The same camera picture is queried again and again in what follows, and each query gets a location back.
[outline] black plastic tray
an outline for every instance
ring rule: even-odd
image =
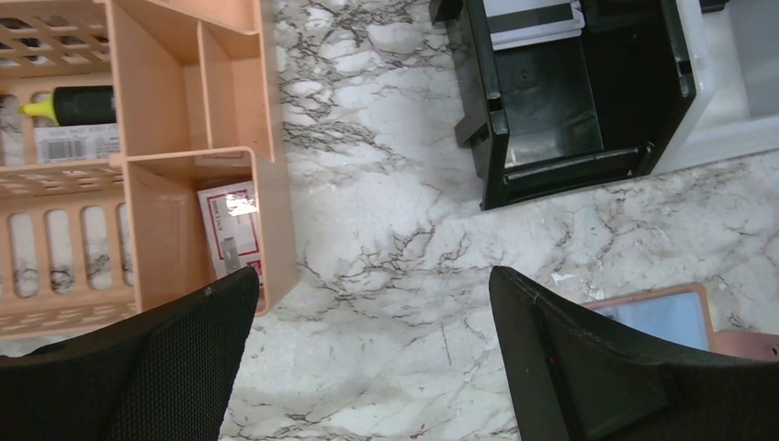
[[[492,49],[482,0],[432,0],[482,209],[648,174],[694,96],[674,0],[582,0],[578,38]]]

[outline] barcode label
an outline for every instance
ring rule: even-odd
[[[116,124],[37,127],[35,144],[39,163],[106,159],[119,153],[119,128]]]
[[[48,140],[43,143],[48,161],[61,159],[86,159],[84,140]]]

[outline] red and white package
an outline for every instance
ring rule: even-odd
[[[254,185],[242,182],[198,191],[209,254],[217,277],[251,266],[263,283]]]

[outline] white marble surface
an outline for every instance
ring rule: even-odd
[[[779,153],[481,213],[426,0],[277,21],[302,281],[254,323],[223,441],[517,439],[494,265],[576,301],[703,282],[715,328],[779,334]]]

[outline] plastic divider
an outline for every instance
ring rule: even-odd
[[[262,77],[259,36],[200,22],[198,43],[209,147],[245,145],[272,160],[265,86],[256,80]]]
[[[107,4],[123,152],[206,149],[197,22],[163,8],[135,17],[142,6],[146,2]]]
[[[208,17],[211,21],[240,31],[256,30],[256,0],[222,0],[218,7],[214,7],[214,0],[160,0],[160,3],[180,8],[195,16]]]
[[[51,271],[49,270],[49,268],[51,268],[51,257],[49,255],[51,239],[49,238],[49,228],[46,226],[47,212],[48,210],[46,208],[30,209],[27,211],[27,214],[32,221],[32,231],[37,233],[33,237],[33,240],[35,241],[35,260],[37,261],[39,281],[39,289],[36,296],[40,296],[42,299],[57,295],[51,288]]]
[[[127,285],[124,268],[122,268],[121,222],[119,221],[119,207],[123,203],[124,198],[121,201],[111,201],[102,207],[106,216],[108,258],[111,260],[111,285]]]
[[[85,207],[68,207],[64,209],[68,216],[68,228],[71,234],[71,253],[73,256],[73,292],[88,292],[89,276],[86,264],[86,238],[81,225],[81,211]]]
[[[265,305],[259,311],[266,313],[298,284],[298,256],[286,156],[280,154],[271,163],[255,154],[253,164],[265,271]]]
[[[14,254],[11,250],[11,229],[8,223],[13,212],[0,210],[0,282],[3,283],[3,293],[0,294],[0,305],[7,304],[17,297],[14,284]]]
[[[205,153],[129,158],[130,235],[140,311],[214,280],[198,190],[251,180],[251,167],[200,165]]]

